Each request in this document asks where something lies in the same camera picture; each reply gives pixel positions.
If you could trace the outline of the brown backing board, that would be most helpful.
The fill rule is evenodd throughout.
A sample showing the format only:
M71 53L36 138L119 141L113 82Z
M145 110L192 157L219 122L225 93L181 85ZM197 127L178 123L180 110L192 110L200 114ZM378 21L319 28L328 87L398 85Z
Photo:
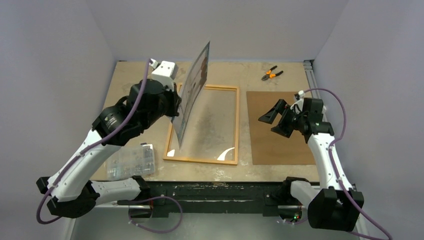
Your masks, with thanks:
M247 91L247 111L253 165L314 165L313 154L300 132L294 131L289 138L271 131L273 124L259 121L280 99L294 103L293 91Z

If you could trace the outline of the photo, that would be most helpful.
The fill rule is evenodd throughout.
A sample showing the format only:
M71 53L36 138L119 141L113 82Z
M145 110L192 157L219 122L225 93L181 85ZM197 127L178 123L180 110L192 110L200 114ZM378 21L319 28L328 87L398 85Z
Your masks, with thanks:
M179 116L172 119L172 126L175 131L178 146L182 147L186 129L193 106L208 79L208 66L210 59L210 41L207 41L205 46L194 58L185 75L185 81L182 83L179 90L181 103L178 106Z

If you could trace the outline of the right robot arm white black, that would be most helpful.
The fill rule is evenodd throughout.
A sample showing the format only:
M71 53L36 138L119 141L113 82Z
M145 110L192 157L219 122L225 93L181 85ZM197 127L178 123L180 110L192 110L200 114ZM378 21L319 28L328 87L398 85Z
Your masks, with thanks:
M271 131L290 138L298 131L312 152L319 175L319 189L303 178L287 177L280 196L288 204L298 200L306 208L309 225L314 229L351 232L358 221L364 196L355 191L344 175L335 148L334 130L323 120L324 102L319 98L296 96L296 102L278 102L258 121L272 124L281 115Z

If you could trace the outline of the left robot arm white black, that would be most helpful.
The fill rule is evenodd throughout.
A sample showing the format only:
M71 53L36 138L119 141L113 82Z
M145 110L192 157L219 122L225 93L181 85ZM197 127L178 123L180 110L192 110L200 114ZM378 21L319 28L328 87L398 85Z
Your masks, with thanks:
M176 117L181 98L177 85L164 86L151 78L131 86L129 94L106 107L92 123L85 140L57 173L40 177L36 185L55 220L76 219L109 202L149 199L150 187L139 175L112 181L92 180L93 174L131 139L163 116Z

